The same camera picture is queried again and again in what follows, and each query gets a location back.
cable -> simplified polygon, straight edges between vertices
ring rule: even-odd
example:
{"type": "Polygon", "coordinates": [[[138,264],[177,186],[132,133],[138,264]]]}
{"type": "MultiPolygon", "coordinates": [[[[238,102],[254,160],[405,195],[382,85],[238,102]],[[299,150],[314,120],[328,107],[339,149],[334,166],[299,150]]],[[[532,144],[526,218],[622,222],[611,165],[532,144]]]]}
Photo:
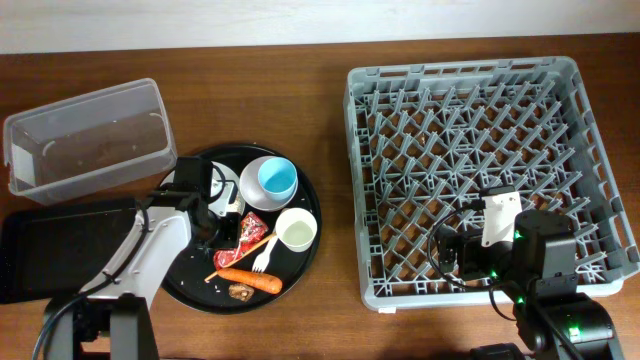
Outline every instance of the cable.
{"type": "Polygon", "coordinates": [[[556,325],[553,323],[553,320],[551,320],[547,312],[544,311],[542,306],[540,306],[540,303],[538,303],[538,300],[536,300],[535,298],[531,299],[531,305],[538,312],[538,315],[540,315],[542,320],[544,320],[544,322],[547,324],[549,329],[551,329],[551,332],[553,333],[553,335],[555,335],[560,340],[560,342],[562,343],[564,348],[567,350],[569,355],[574,360],[584,360],[584,358],[582,357],[582,355],[580,355],[580,352],[578,351],[578,349],[576,349],[573,343],[569,339],[567,339],[567,337],[564,335],[562,331],[560,331],[560,329],[556,327],[556,325]]]}
{"type": "Polygon", "coordinates": [[[147,213],[147,209],[140,204],[140,202],[136,201],[136,207],[140,209],[142,212],[142,217],[144,219],[144,224],[142,226],[142,230],[140,232],[140,237],[138,241],[134,245],[133,249],[129,252],[129,255],[125,258],[124,262],[118,267],[118,269],[113,274],[107,274],[103,272],[103,275],[107,278],[104,282],[92,287],[91,289],[76,294],[71,300],[69,300],[65,305],[63,305],[55,314],[51,315],[47,322],[42,326],[40,330],[40,334],[38,335],[38,340],[36,341],[36,345],[33,347],[33,353],[31,354],[31,360],[38,360],[38,355],[40,353],[40,348],[44,344],[45,339],[55,326],[55,324],[62,318],[62,316],[69,311],[74,305],[78,302],[86,299],[88,296],[97,293],[98,291],[106,288],[111,284],[118,284],[116,278],[122,274],[122,272],[129,266],[129,263],[133,260],[135,255],[138,253],[138,250],[142,246],[142,243],[149,232],[149,214],[147,213]]]}
{"type": "Polygon", "coordinates": [[[465,205],[465,206],[463,206],[461,208],[456,209],[455,211],[447,214],[444,218],[442,218],[438,222],[436,222],[431,227],[431,231],[429,232],[429,236],[427,237],[427,259],[429,260],[429,264],[431,264],[431,267],[436,271],[436,273],[441,278],[443,278],[450,285],[457,286],[457,287],[459,287],[461,289],[465,289],[465,290],[469,290],[469,291],[489,290],[493,286],[495,286],[496,284],[482,285],[482,286],[469,286],[469,285],[461,284],[461,283],[453,280],[451,277],[449,277],[444,272],[442,272],[442,270],[440,269],[440,267],[438,265],[436,265],[435,260],[433,259],[433,255],[431,254],[431,244],[433,243],[433,239],[435,237],[435,234],[438,232],[438,229],[447,220],[449,220],[453,216],[458,215],[460,213],[463,213],[463,212],[465,212],[467,210],[481,210],[482,208],[484,208],[484,201],[483,200],[474,200],[471,204],[468,204],[468,205],[465,205]]]}
{"type": "Polygon", "coordinates": [[[492,286],[491,288],[489,288],[489,300],[491,301],[491,306],[493,307],[493,310],[495,310],[496,313],[498,313],[498,315],[500,315],[501,318],[505,319],[505,320],[509,320],[509,321],[516,321],[516,319],[514,318],[510,318],[507,315],[505,315],[502,311],[500,311],[500,309],[498,309],[498,304],[496,304],[496,299],[493,296],[493,291],[495,289],[500,289],[501,287],[507,285],[507,283],[499,283],[499,284],[495,284],[494,286],[492,286]]]}
{"type": "Polygon", "coordinates": [[[227,185],[227,178],[222,173],[222,170],[220,170],[220,168],[217,167],[216,165],[211,164],[211,166],[213,167],[213,169],[216,172],[218,172],[218,175],[220,175],[220,180],[218,180],[218,181],[222,183],[222,188],[220,188],[220,191],[218,192],[217,195],[209,196],[209,199],[207,199],[208,203],[212,203],[212,202],[215,202],[216,200],[220,199],[220,197],[222,196],[222,192],[224,191],[224,188],[227,185]]]}

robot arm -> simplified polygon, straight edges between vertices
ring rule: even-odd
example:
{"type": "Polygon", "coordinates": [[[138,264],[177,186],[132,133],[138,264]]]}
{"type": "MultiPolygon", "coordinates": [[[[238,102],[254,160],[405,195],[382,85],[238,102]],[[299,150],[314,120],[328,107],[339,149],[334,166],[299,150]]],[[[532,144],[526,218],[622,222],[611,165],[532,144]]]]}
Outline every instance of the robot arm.
{"type": "Polygon", "coordinates": [[[145,298],[147,307],[151,308],[164,276],[173,260],[189,244],[191,239],[191,222],[186,211],[171,207],[151,207],[147,210],[149,229],[135,251],[136,243],[144,229],[144,214],[138,211],[133,228],[120,248],[100,274],[87,283],[81,292],[92,289],[109,280],[115,269],[125,262],[129,254],[134,254],[132,261],[113,283],[106,288],[91,294],[89,300],[118,299],[123,294],[132,294],[145,298]]]}
{"type": "MultiPolygon", "coordinates": [[[[496,188],[490,196],[512,192],[513,188],[496,188]]],[[[485,222],[493,220],[491,212],[485,216],[485,222]]],[[[516,321],[518,335],[536,359],[623,359],[607,311],[577,293],[576,238],[570,218],[528,210],[511,213],[510,222],[507,241],[487,243],[478,230],[436,232],[440,268],[452,272],[457,264],[458,276],[465,281],[490,277],[494,289],[513,301],[515,319],[510,320],[516,321]]],[[[513,344],[474,349],[471,355],[474,360],[524,359],[513,344]]]]}
{"type": "Polygon", "coordinates": [[[33,359],[43,343],[45,359],[89,358],[81,343],[107,333],[111,353],[91,354],[91,359],[159,359],[148,309],[193,232],[211,232],[207,204],[215,200],[210,196],[212,171],[210,161],[178,159],[173,182],[143,202],[131,231],[102,272],[72,300],[49,303],[33,359]]]}

carrot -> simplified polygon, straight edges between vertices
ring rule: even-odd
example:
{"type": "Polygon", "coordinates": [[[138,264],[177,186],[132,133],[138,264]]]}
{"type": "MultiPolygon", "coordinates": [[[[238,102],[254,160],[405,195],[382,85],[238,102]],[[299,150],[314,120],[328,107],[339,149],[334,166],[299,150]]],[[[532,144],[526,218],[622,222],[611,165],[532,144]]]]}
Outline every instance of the carrot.
{"type": "Polygon", "coordinates": [[[268,274],[259,274],[250,271],[223,268],[218,270],[218,276],[230,281],[247,284],[256,289],[266,291],[269,294],[277,294],[282,290],[282,280],[268,274]]]}

plastic container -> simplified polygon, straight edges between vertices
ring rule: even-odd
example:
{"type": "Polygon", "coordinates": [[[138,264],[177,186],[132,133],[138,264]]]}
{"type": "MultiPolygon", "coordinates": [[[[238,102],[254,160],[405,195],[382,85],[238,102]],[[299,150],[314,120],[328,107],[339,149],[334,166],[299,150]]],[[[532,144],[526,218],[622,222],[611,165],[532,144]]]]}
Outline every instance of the plastic container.
{"type": "MultiPolygon", "coordinates": [[[[477,199],[481,188],[499,185],[515,186],[523,210],[571,217],[578,291],[610,295],[639,271],[572,59],[358,68],[348,76],[344,111],[367,307],[487,304],[486,293],[464,292],[434,275],[425,240],[436,221],[477,199]]],[[[483,222],[470,211],[455,223],[471,230],[483,222]]],[[[496,299],[508,301],[502,293],[496,299]]]]}
{"type": "Polygon", "coordinates": [[[12,115],[3,145],[11,193],[44,205],[169,170],[177,158],[151,79],[12,115]]]}

white cup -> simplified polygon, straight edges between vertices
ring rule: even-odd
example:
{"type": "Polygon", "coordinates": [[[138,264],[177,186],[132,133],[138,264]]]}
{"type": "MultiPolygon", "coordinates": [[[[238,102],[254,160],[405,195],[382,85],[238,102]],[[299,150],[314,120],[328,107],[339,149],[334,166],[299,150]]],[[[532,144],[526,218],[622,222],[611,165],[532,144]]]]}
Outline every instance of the white cup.
{"type": "Polygon", "coordinates": [[[285,209],[276,220],[278,238],[293,252],[309,249],[317,232],[316,218],[305,209],[285,209]]]}

